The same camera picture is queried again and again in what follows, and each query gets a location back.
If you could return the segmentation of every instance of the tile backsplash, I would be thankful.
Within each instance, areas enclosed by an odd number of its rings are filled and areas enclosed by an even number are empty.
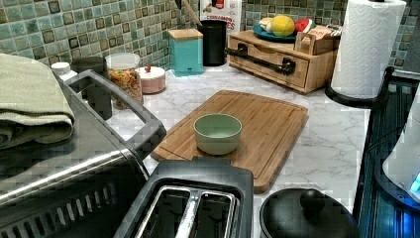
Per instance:
[[[173,0],[0,0],[0,51],[45,64],[130,52],[166,67],[165,30],[189,22]]]
[[[189,0],[198,14],[199,0]],[[243,0],[242,30],[263,17],[342,24],[347,0]],[[402,67],[418,9],[406,7],[390,65]],[[45,64],[132,52],[167,68],[166,30],[194,27],[175,0],[0,0],[0,51]]]

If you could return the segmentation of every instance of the green towel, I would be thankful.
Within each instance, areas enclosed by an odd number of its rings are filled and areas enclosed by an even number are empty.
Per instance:
[[[49,67],[0,54],[0,149],[69,138],[74,115]]]

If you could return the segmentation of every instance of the light green bowl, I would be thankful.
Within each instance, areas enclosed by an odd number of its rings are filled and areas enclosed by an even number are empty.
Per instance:
[[[209,114],[198,118],[194,123],[197,147],[210,155],[225,155],[237,149],[241,122],[227,114]]]

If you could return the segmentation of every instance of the teal canister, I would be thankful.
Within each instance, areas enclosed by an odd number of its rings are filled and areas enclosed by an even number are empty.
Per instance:
[[[196,29],[170,30],[170,68],[175,76],[204,72],[203,35]]]

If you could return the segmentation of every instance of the paper towel roll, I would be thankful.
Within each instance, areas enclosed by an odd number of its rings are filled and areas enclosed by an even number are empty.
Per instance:
[[[331,87],[346,96],[377,97],[405,2],[349,0]]]

